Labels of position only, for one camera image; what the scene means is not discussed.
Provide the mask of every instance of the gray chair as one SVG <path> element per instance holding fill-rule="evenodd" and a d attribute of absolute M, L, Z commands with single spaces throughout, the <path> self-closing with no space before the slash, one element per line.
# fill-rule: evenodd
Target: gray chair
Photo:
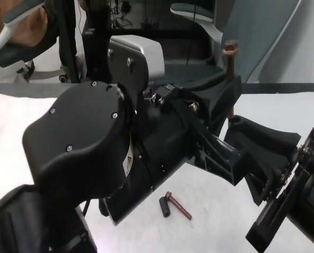
<path fill-rule="evenodd" d="M 269 55 L 286 30 L 302 0 L 236 0 L 228 23 L 221 33 L 214 25 L 210 11 L 192 4 L 174 3 L 170 11 L 200 25 L 223 48 L 227 40 L 237 40 L 240 53 L 235 72 L 242 82 L 256 83 Z M 165 78 L 160 82 L 186 83 L 207 78 L 224 69 L 218 66 L 165 64 Z"/>

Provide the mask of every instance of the copper bolt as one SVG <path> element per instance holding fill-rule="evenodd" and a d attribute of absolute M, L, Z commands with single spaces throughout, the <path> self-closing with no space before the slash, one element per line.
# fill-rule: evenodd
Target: copper bolt
<path fill-rule="evenodd" d="M 192 215 L 190 215 L 189 212 L 187 212 L 186 209 L 183 208 L 183 206 L 180 205 L 180 203 L 175 198 L 172 197 L 172 192 L 168 191 L 165 194 L 165 199 L 167 201 L 170 201 L 172 204 L 174 204 L 176 208 L 178 208 L 180 212 L 182 212 L 182 214 L 186 216 L 187 219 L 192 220 Z"/>
<path fill-rule="evenodd" d="M 227 57 L 226 75 L 228 78 L 235 77 L 235 56 L 239 53 L 239 45 L 237 41 L 230 40 L 225 42 L 225 49 L 222 50 L 223 55 Z M 229 119 L 234 117 L 234 108 L 231 109 L 227 116 Z"/>

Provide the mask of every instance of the warning label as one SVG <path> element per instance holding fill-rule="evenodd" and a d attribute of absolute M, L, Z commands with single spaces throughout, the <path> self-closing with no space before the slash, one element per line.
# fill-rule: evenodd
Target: warning label
<path fill-rule="evenodd" d="M 131 137 L 130 137 L 129 150 L 127 151 L 127 154 L 123 162 L 123 168 L 124 168 L 126 176 L 130 173 L 133 162 L 134 162 L 134 149 L 132 147 L 132 142 L 131 142 Z"/>

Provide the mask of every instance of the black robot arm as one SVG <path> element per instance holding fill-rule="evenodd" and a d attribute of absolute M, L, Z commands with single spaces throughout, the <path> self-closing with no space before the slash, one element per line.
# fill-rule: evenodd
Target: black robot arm
<path fill-rule="evenodd" d="M 111 38 L 108 62 L 117 85 L 76 85 L 26 129 L 34 186 L 0 200 L 0 253 L 96 252 L 79 204 L 99 199 L 117 224 L 185 162 L 246 178 L 254 203 L 267 201 L 246 236 L 258 252 L 286 216 L 314 242 L 314 129 L 297 148 L 298 134 L 235 116 L 222 141 L 240 77 L 151 84 L 164 75 L 160 44 L 131 35 Z"/>

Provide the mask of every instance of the white tablecloth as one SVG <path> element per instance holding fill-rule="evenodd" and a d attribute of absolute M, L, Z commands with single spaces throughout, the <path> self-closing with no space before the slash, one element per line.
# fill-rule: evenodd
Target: white tablecloth
<path fill-rule="evenodd" d="M 32 183 L 22 134 L 53 102 L 0 95 L 0 197 L 19 184 Z M 297 132 L 303 142 L 314 127 L 314 93 L 243 95 L 235 113 L 274 129 Z M 163 217 L 158 200 L 166 191 L 188 209 L 192 221 L 173 206 L 170 217 Z M 252 202 L 244 180 L 233 187 L 186 164 L 118 226 L 99 213 L 96 200 L 91 202 L 87 222 L 101 253 L 255 252 L 245 235 L 262 207 Z M 267 252 L 314 252 L 314 245 L 285 220 Z"/>

